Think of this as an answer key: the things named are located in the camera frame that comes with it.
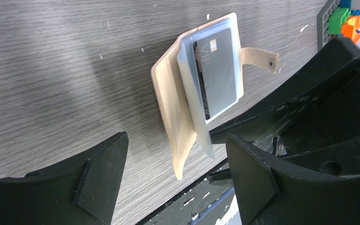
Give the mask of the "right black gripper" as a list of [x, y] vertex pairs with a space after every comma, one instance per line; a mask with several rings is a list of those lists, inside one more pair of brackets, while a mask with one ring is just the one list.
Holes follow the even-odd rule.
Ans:
[[254, 142], [280, 136], [284, 159], [335, 176], [360, 175], [360, 48], [337, 37], [257, 104], [210, 131]]

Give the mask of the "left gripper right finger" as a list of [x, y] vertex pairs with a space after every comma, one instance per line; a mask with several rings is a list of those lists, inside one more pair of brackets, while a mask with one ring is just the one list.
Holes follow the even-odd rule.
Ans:
[[276, 157], [244, 139], [226, 141], [244, 225], [360, 225], [360, 136]]

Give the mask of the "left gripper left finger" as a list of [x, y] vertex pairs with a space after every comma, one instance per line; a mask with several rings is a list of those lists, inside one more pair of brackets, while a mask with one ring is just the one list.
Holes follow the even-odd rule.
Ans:
[[24, 177], [0, 179], [0, 225], [109, 225], [129, 139], [119, 132]]

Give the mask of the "black VIP credit card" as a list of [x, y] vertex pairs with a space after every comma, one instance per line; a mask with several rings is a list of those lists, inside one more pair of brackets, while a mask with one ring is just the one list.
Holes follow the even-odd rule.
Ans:
[[226, 28], [192, 42], [205, 120], [238, 101], [232, 31]]

